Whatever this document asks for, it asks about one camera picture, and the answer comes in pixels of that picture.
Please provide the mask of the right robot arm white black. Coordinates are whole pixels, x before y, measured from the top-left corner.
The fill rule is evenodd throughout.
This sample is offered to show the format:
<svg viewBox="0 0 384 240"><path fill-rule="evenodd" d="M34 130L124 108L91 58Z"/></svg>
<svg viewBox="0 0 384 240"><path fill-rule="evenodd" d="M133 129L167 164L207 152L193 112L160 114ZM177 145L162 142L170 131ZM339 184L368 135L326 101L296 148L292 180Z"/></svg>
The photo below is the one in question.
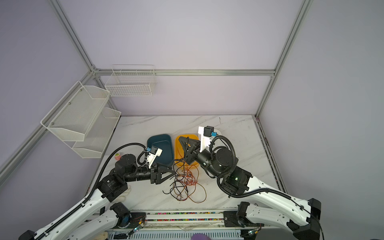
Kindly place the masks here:
<svg viewBox="0 0 384 240"><path fill-rule="evenodd" d="M197 162L206 174L216 179L218 188L229 198L253 198L265 207L241 201L235 215L237 225L276 227L291 233L297 240L324 239L320 223L321 202L302 200L277 190L252 173L238 167L238 158L230 140L224 136L193 140L180 137L184 160Z"/></svg>

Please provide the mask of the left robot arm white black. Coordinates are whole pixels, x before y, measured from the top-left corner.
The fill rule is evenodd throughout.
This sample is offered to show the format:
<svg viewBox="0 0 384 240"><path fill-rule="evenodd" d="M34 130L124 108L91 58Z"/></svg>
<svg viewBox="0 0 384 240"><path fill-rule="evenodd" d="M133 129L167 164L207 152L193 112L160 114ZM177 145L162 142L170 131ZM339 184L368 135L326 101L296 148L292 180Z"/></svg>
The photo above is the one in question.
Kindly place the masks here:
<svg viewBox="0 0 384 240"><path fill-rule="evenodd" d="M132 154L123 155L115 163L115 167L106 175L103 173L111 159L120 150L138 146L143 150L138 157ZM163 149L157 146L147 147L141 143L128 143L114 150L99 172L96 182L90 192L76 205L62 214L45 227L31 231L27 230L19 236L20 240L65 240L81 239L80 232L85 232L85 238L91 238L105 229L114 227L130 217L130 211L122 203L115 200L128 189L129 182L150 181L161 184L174 174L169 167L157 163Z"/></svg>

